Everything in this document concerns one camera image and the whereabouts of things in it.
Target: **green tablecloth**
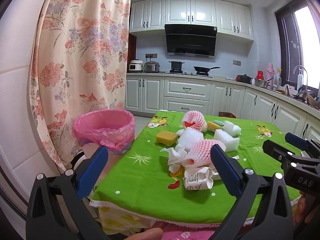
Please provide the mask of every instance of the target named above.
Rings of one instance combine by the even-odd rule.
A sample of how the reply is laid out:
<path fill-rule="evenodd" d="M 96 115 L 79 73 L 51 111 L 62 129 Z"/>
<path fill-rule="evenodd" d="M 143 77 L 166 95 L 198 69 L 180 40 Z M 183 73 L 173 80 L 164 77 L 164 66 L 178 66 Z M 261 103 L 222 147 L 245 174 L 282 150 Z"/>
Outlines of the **green tablecloth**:
<path fill-rule="evenodd" d="M 163 124 L 166 120 L 165 125 L 168 126 L 146 126 L 132 148 L 99 184 L 92 199 L 108 201 L 128 211 L 161 220 L 191 224 L 221 223 L 236 200 L 229 195 L 221 180 L 214 181 L 210 190 L 186 191 L 182 179 L 179 179 L 180 187 L 168 188 L 175 181 L 169 175 L 168 153 L 160 152 L 166 146 L 156 142 L 156 134 L 161 130 L 176 132 L 182 129 L 184 113 L 159 111 L 156 115 L 158 119 L 155 122 L 160 120 Z M 262 144 L 267 139 L 300 155 L 300 150 L 286 143 L 284 134 L 271 123 L 209 115 L 205 115 L 205 119 L 229 120 L 242 128 L 238 150 L 227 155 L 239 155 L 241 166 L 252 168 L 259 175 L 283 173 L 280 163 L 263 153 Z M 264 132 L 272 133 L 271 138 Z M 213 132 L 207 131 L 204 138 L 213 138 L 213 135 Z M 298 190 L 287 188 L 291 201 L 300 196 Z M 255 216 L 260 198 L 256 197 L 248 218 Z"/>

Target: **window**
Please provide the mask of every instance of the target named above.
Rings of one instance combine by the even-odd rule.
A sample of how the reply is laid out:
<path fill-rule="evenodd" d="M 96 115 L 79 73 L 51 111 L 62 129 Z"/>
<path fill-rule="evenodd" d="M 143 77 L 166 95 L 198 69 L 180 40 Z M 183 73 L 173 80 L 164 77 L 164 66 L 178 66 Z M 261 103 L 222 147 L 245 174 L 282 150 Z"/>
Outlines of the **window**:
<path fill-rule="evenodd" d="M 282 85 L 297 87 L 299 70 L 293 73 L 295 66 L 303 65 L 303 84 L 318 93 L 320 85 L 320 42 L 306 0 L 294 0 L 276 12 L 281 43 Z"/>

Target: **human hand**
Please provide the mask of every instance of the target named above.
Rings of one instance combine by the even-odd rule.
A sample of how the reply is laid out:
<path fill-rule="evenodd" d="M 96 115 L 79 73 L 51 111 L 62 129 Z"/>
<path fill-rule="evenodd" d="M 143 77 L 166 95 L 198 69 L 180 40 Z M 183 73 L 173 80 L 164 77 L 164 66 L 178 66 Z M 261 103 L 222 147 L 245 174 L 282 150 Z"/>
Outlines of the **human hand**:
<path fill-rule="evenodd" d="M 161 240 L 163 231 L 161 228 L 152 228 L 143 233 L 129 236 L 126 240 Z"/>
<path fill-rule="evenodd" d="M 303 213 L 307 208 L 307 200 L 305 198 L 306 193 L 300 191 L 300 194 L 301 194 L 301 197 L 298 200 L 297 210 L 293 215 L 294 223 L 300 223 L 302 221 Z M 309 223 L 311 221 L 311 219 L 313 218 L 313 215 L 316 213 L 318 208 L 319 208 L 319 205 L 307 215 L 306 219 L 304 220 L 305 223 Z"/>

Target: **red container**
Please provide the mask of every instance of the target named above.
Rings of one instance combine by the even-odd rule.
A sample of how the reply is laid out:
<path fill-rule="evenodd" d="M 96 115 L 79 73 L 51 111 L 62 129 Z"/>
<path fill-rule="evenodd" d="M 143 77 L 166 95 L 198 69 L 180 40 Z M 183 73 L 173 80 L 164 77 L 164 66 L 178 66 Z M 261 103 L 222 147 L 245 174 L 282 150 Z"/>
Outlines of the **red container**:
<path fill-rule="evenodd" d="M 258 70 L 258 75 L 256 76 L 257 79 L 261 79 L 261 80 L 264 80 L 263 79 L 263 71 L 262 70 Z"/>

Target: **floral curtain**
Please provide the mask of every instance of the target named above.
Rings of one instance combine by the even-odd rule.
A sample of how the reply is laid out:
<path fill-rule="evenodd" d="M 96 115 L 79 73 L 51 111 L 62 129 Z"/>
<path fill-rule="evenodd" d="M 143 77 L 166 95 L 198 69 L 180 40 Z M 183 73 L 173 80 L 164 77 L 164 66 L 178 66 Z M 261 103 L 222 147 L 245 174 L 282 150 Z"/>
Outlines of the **floral curtain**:
<path fill-rule="evenodd" d="M 30 71 L 33 119 L 60 168 L 81 151 L 74 120 L 124 107 L 130 0 L 45 0 Z"/>

